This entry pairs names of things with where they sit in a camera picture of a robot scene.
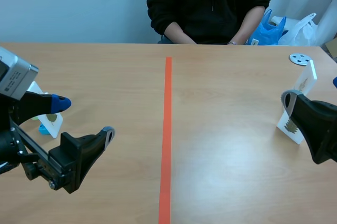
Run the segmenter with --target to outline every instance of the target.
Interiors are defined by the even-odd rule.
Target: blue handle
[[[72,102],[68,98],[52,94],[52,107],[51,114],[63,112],[72,105]]]

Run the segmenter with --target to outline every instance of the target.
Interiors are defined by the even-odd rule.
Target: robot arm
[[[282,104],[290,119],[301,130],[316,164],[332,159],[337,162],[337,106],[311,101],[301,92],[282,94]]]
[[[21,163],[28,179],[41,176],[51,189],[72,193],[115,132],[107,126],[96,135],[80,138],[62,133],[60,146],[46,153],[19,126],[37,115],[62,112],[71,102],[58,95],[27,92],[37,72],[37,67],[0,47],[0,174]]]

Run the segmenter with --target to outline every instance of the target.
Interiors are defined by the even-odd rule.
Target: screw
[[[55,190],[55,188],[56,188],[56,184],[54,183],[54,181],[53,180],[49,180],[49,187],[52,189],[52,190]]]

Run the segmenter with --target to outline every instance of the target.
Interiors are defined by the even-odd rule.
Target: blue plastic bag
[[[269,24],[269,18],[271,14],[271,9],[266,12],[261,23],[249,38],[248,45],[252,45],[252,42],[256,44],[257,41],[257,45],[259,46],[278,45],[279,40],[283,34],[286,17],[283,18],[279,25],[271,25]]]

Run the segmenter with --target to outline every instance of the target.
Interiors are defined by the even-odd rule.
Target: white plastic bag
[[[314,17],[316,17],[316,13],[312,13],[299,21],[281,37],[279,45],[315,46],[317,25],[312,21]]]

